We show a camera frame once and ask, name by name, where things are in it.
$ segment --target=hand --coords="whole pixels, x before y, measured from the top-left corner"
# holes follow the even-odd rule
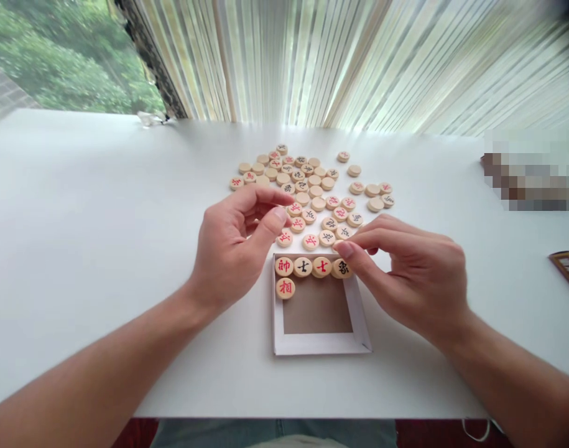
[[[392,271],[369,255],[390,254]],[[395,320],[435,343],[472,315],[466,301],[465,254],[449,237],[380,215],[335,250]]]
[[[280,189],[247,185],[205,211],[197,257],[184,288],[214,319],[257,281],[294,198]]]

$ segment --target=vertical striped curtain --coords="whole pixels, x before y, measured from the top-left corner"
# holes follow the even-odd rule
[[[540,0],[137,0],[189,118],[482,135],[569,129]]]

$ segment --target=cardboard box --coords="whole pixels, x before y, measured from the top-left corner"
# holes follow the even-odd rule
[[[274,353],[281,355],[335,355],[371,353],[371,341],[356,276],[337,279],[291,274],[295,295],[287,301],[276,296],[280,277],[274,264],[281,256],[310,260],[322,256],[334,262],[335,254],[275,253],[272,259]]]

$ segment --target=white tabletop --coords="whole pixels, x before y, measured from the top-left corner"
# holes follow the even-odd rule
[[[335,157],[346,149],[362,182],[390,182],[389,213],[463,245],[473,309],[569,373],[569,284],[547,259],[569,250],[569,213],[505,211],[484,183],[480,139],[193,121],[143,129],[132,116],[20,110],[0,123],[0,400],[181,285],[204,209],[229,194],[240,162],[281,142],[327,167],[344,168]],[[343,174],[333,193],[350,182]],[[361,291],[373,354],[276,358],[265,272],[137,415],[484,416],[446,360]]]

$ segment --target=foliage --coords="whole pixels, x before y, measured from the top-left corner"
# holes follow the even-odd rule
[[[164,110],[103,0],[0,3],[0,67],[46,108]]]

